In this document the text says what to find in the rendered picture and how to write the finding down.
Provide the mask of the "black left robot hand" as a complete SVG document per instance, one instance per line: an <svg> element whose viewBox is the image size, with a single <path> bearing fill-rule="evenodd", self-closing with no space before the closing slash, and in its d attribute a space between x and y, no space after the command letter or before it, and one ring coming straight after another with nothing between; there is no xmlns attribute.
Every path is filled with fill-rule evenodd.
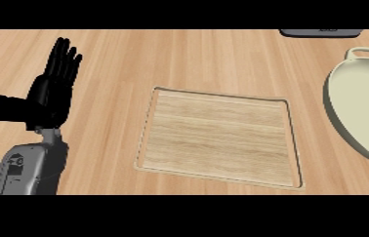
<svg viewBox="0 0 369 237"><path fill-rule="evenodd" d="M0 95L0 121L23 122L26 130L57 129L69 115L73 83L82 55L67 38L55 39L42 73L33 78L27 96Z"/></svg>

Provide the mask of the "pale wooden tray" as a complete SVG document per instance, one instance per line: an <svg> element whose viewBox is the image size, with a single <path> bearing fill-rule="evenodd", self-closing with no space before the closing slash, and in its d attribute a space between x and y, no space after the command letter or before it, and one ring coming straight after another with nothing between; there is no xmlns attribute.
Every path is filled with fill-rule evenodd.
<svg viewBox="0 0 369 237"><path fill-rule="evenodd" d="M300 190L287 100L154 87L134 168Z"/></svg>

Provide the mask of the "cream pot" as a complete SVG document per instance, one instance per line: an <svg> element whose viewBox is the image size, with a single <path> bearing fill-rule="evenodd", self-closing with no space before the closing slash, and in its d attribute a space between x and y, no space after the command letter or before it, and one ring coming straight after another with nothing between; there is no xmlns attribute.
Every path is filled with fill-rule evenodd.
<svg viewBox="0 0 369 237"><path fill-rule="evenodd" d="M339 136L369 159L369 47L345 51L343 60L330 71L323 85L323 105Z"/></svg>

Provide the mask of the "dark grey appliance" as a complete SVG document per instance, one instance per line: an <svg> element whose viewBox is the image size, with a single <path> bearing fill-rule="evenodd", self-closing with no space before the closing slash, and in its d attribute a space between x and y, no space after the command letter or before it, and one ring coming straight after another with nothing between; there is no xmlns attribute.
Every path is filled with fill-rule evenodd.
<svg viewBox="0 0 369 237"><path fill-rule="evenodd" d="M359 35L361 29L281 29L278 32L287 37L351 38Z"/></svg>

